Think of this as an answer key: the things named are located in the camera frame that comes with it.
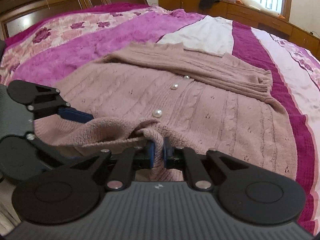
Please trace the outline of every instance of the white stuffed toy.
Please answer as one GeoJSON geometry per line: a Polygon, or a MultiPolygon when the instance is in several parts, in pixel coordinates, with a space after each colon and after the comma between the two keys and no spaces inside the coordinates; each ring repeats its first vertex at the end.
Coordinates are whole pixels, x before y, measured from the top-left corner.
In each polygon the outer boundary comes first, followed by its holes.
{"type": "Polygon", "coordinates": [[[247,7],[250,7],[252,9],[255,9],[255,10],[258,10],[258,11],[262,11],[262,12],[270,14],[270,15],[272,15],[274,17],[278,17],[278,18],[284,19],[284,17],[281,16],[280,13],[263,7],[262,4],[257,2],[256,0],[240,0],[240,1],[247,7]]]}

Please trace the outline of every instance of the wooden dresser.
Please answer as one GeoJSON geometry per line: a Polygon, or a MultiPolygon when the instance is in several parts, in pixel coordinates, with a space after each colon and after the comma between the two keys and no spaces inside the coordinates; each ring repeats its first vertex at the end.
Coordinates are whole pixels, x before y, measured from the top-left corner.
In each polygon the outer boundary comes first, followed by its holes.
{"type": "Polygon", "coordinates": [[[216,3],[210,9],[202,10],[199,9],[199,2],[200,0],[159,0],[159,6],[167,10],[181,8],[186,12],[197,12],[212,17],[220,16],[267,31],[268,33],[310,50],[311,53],[320,60],[320,39],[285,20],[226,1],[216,3]]]}

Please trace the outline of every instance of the bed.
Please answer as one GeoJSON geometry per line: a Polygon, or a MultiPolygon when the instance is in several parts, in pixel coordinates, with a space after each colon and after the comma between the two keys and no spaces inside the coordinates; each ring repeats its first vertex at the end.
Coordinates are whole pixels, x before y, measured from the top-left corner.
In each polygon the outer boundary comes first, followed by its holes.
{"type": "MultiPolygon", "coordinates": [[[[310,51],[235,21],[182,9],[149,7],[146,0],[0,0],[0,38],[6,41],[0,82],[20,79],[53,86],[85,63],[132,41],[183,43],[216,55],[230,53],[270,70],[271,95],[286,109],[297,147],[296,181],[307,203],[299,224],[318,232],[320,63],[310,51]]],[[[19,223],[0,184],[1,234],[19,223]]]]}

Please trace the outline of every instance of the knit sweater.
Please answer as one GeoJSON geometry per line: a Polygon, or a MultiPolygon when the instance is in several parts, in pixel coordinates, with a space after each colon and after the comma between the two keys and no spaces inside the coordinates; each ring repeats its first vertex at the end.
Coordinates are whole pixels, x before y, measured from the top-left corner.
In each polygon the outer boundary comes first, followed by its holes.
{"type": "Polygon", "coordinates": [[[230,54],[190,51],[182,44],[135,44],[87,63],[56,84],[61,96],[94,120],[57,115],[35,122],[44,142],[89,155],[156,144],[150,180],[181,180],[165,170],[163,138],[205,154],[220,152],[292,179],[297,151],[284,107],[271,97],[272,76],[230,54]],[[162,111],[161,117],[153,112],[162,111]]]}

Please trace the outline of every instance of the pink floral bedspread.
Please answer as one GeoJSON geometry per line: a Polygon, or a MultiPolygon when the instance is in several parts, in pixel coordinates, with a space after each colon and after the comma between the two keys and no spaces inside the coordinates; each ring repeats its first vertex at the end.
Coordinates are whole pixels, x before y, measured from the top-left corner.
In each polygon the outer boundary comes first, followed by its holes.
{"type": "Polygon", "coordinates": [[[277,36],[270,35],[275,42],[281,47],[285,48],[291,55],[292,59],[296,61],[299,66],[306,70],[314,82],[314,84],[320,89],[320,64],[314,57],[304,48],[281,39],[277,36]]]}
{"type": "Polygon", "coordinates": [[[21,64],[47,49],[88,33],[113,28],[152,11],[158,14],[168,13],[161,7],[148,7],[111,13],[77,12],[50,19],[29,33],[21,42],[16,42],[5,50],[0,63],[0,83],[8,84],[21,64]]]}

